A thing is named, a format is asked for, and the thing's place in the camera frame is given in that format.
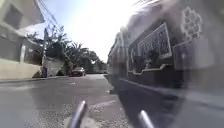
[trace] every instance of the building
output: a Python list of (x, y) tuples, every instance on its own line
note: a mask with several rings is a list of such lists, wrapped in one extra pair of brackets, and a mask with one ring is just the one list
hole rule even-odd
[(44, 23), (37, 0), (0, 0), (0, 79), (32, 78), (40, 66), (24, 63), (32, 42), (21, 30)]

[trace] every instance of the sidewalk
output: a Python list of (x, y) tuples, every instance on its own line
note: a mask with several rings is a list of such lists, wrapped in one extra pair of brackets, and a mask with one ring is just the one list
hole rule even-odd
[(58, 78), (67, 78), (68, 76), (54, 76), (48, 78), (30, 78), (30, 79), (19, 79), (19, 80), (0, 80), (1, 83), (9, 83), (9, 82), (28, 82), (28, 81), (40, 81), (40, 80), (49, 80), (49, 79), (58, 79)]
[(121, 81), (125, 81), (129, 84), (138, 86), (140, 88), (144, 88), (149, 91), (158, 92), (163, 95), (174, 95), (179, 98), (183, 98), (185, 100), (189, 100), (191, 102), (195, 102), (202, 106), (206, 106), (213, 109), (224, 110), (224, 95), (213, 95), (208, 93), (196, 92), (194, 90), (177, 90), (177, 89), (170, 89), (170, 88), (163, 88), (163, 87), (152, 87), (148, 85), (138, 84), (133, 81), (129, 81), (126, 79), (120, 79)]

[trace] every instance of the sunlight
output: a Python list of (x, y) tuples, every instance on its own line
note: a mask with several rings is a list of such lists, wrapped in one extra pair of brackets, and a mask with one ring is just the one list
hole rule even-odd
[(138, 1), (91, 0), (67, 23), (69, 27), (66, 30), (73, 40), (96, 51), (106, 62), (107, 53), (120, 28), (126, 27), (131, 16), (139, 13), (145, 5), (158, 0), (135, 5)]

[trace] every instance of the tree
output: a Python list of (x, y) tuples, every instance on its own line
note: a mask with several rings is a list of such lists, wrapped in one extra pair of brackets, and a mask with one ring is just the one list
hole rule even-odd
[[(64, 27), (59, 30), (55, 26), (48, 28), (49, 38), (46, 41), (46, 56), (64, 61), (63, 71), (69, 72), (78, 66), (82, 66), (87, 72), (93, 71), (93, 64), (97, 63), (103, 68), (103, 62), (94, 51), (83, 48), (81, 43), (72, 42), (64, 32)], [(27, 35), (27, 37), (38, 44), (44, 44), (42, 39), (37, 38), (37, 33)]]

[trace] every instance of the parked car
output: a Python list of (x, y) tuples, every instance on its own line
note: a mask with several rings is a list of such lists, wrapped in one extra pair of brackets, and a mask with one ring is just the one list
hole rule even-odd
[(71, 76), (85, 76), (85, 75), (86, 75), (86, 71), (83, 67), (76, 67), (71, 72)]

